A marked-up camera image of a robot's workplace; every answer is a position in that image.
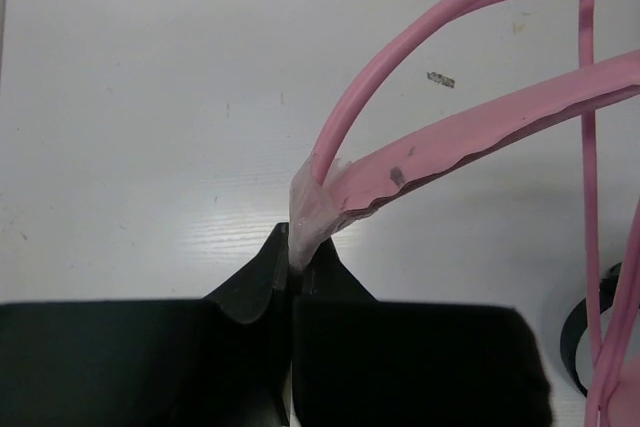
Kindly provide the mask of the pink headphones with cable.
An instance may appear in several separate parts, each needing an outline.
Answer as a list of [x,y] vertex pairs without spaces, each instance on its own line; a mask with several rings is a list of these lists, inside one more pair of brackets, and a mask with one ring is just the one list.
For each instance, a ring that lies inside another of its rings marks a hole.
[[579,0],[576,71],[536,84],[415,131],[348,165],[336,154],[366,103],[420,44],[449,22],[507,0],[441,0],[386,45],[349,85],[296,173],[289,200],[289,261],[305,268],[320,244],[381,206],[518,140],[571,118],[582,124],[587,256],[586,318],[594,373],[588,426],[639,422],[639,362],[627,347],[639,311],[639,229],[632,226],[613,296],[600,323],[595,113],[639,92],[639,55],[593,59],[595,0]]

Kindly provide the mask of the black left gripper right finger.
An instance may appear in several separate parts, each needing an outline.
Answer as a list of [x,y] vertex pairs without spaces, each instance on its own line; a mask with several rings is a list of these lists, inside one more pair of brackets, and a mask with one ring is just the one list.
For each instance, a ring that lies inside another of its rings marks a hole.
[[293,304],[304,426],[549,426],[551,387],[524,318],[501,306],[374,298],[323,243]]

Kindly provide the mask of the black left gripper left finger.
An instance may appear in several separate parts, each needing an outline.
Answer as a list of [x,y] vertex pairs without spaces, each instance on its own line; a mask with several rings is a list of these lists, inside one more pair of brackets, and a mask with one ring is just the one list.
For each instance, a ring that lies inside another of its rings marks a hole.
[[286,426],[288,227],[201,298],[5,303],[5,426]]

